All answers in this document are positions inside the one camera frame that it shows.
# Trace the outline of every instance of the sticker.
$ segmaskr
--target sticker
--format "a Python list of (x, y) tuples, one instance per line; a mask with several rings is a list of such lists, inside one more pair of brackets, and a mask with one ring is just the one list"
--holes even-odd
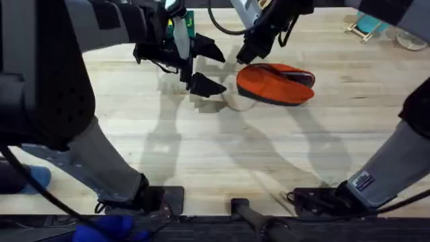
[(357, 178), (355, 178), (352, 182), (355, 189), (362, 192), (366, 187), (372, 184), (375, 179), (366, 171), (363, 171)]

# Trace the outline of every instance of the wooden table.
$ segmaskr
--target wooden table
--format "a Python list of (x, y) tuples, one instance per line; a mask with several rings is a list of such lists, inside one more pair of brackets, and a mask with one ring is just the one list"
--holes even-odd
[[(366, 45), (344, 34), (355, 13), (317, 9), (300, 17), (285, 48), (275, 44), (267, 60), (256, 60), (315, 74), (316, 96), (296, 108), (237, 95), (235, 76), (244, 66), (234, 63), (243, 39), (219, 32), (206, 10), (196, 10), (196, 30), (214, 38), (228, 60), (224, 65), (199, 58), (195, 69), (223, 82), (228, 87), (223, 96), (188, 95), (178, 76), (150, 63), (137, 65), (133, 45), (88, 52), (84, 57), (101, 126), (151, 184), (185, 188), (185, 214), (228, 214), (234, 197), (249, 198), (263, 214), (292, 214), (279, 192), (324, 182), (336, 186), (348, 178), (390, 136), (405, 97), (430, 76), (428, 50), (403, 50), (385, 34)], [(226, 28), (242, 27), (231, 9), (216, 15), (223, 16), (218, 19)], [(14, 151), (25, 163), (51, 169), (48, 189), (63, 202), (93, 213), (96, 196), (89, 188), (48, 162)], [(420, 181), (400, 198), (428, 188), (429, 182)], [(428, 203), (390, 215), (430, 216)], [(0, 196), (0, 213), (62, 212), (40, 196), (16, 195)]]

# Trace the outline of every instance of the green object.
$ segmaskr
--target green object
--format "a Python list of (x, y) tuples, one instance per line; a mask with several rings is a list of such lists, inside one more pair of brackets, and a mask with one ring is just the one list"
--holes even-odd
[[(185, 16), (185, 22), (187, 23), (188, 36), (190, 38), (196, 35), (196, 29), (194, 28), (194, 11), (188, 11)], [(167, 38), (173, 38), (173, 22), (169, 20), (169, 25), (167, 26)]]

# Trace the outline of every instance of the metal bracket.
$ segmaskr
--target metal bracket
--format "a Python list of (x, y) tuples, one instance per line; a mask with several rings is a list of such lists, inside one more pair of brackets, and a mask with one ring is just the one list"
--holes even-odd
[(250, 28), (254, 21), (260, 16), (261, 8), (257, 0), (230, 0), (243, 25)]

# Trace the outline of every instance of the black pole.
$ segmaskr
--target black pole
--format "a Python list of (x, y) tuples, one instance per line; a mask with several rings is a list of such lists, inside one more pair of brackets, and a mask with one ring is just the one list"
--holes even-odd
[(313, 240), (301, 238), (288, 227), (286, 222), (274, 216), (264, 216), (249, 208), (246, 198), (233, 198), (230, 202), (233, 219), (245, 219), (256, 233), (273, 242), (311, 242)]

